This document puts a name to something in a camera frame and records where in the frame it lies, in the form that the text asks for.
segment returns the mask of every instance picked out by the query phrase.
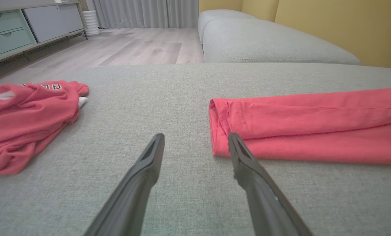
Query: gray cushion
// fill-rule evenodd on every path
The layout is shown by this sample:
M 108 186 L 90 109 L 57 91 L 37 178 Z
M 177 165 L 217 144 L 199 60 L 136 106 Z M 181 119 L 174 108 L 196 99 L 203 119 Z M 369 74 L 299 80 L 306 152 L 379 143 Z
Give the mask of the gray cushion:
M 203 42 L 205 62 L 360 64 L 353 54 L 325 40 L 259 19 L 212 21 Z
M 391 87 L 391 69 L 315 63 L 99 67 L 89 102 L 16 176 L 0 176 L 0 235 L 82 235 L 155 133 L 166 137 L 142 235 L 254 235 L 209 101 Z M 391 235 L 391 166 L 261 160 L 314 235 Z
M 256 19 L 252 15 L 248 15 L 235 10 L 205 10 L 198 16 L 198 34 L 200 36 L 201 44 L 203 44 L 204 29 L 210 21 L 228 18 Z

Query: curtain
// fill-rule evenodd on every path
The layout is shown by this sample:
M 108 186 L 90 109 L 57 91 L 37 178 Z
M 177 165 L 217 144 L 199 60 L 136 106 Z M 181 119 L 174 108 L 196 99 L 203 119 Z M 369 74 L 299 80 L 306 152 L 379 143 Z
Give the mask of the curtain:
M 198 0 L 93 0 L 101 28 L 197 27 Z

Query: sofa cushion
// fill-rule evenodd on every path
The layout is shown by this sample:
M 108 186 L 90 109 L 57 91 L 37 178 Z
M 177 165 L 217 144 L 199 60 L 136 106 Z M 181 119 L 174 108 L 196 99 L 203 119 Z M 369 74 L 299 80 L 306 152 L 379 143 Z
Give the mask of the sofa cushion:
M 200 36 L 201 44 L 203 44 L 204 29 L 210 21 L 228 18 L 256 19 L 252 15 L 235 10 L 205 10 L 198 16 L 198 34 Z
M 220 19 L 204 30 L 205 62 L 309 62 L 359 65 L 350 52 L 259 19 Z
M 110 66 L 68 80 L 87 84 L 89 101 L 22 172 L 0 176 L 0 235 L 83 235 L 159 132 L 165 150 L 142 235 L 254 235 L 230 158 L 212 156 L 210 99 L 386 88 L 391 69 L 316 63 Z M 314 235 L 391 235 L 391 166 L 259 162 Z

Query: crumpled red shirt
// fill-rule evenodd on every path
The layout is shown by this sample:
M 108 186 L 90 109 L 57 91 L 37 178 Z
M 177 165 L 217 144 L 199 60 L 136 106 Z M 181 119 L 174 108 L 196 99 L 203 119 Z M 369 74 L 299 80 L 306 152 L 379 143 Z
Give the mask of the crumpled red shirt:
M 78 82 L 0 85 L 0 175 L 19 173 L 79 116 Z
M 391 88 L 210 101 L 213 154 L 238 133 L 257 158 L 391 164 Z

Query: floor plank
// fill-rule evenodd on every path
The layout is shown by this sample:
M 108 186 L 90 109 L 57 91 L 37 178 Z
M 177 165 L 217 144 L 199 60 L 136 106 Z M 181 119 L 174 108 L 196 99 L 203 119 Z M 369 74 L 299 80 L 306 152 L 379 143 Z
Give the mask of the floor plank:
M 0 85 L 63 80 L 97 66 L 203 63 L 197 28 L 106 29 L 0 63 Z

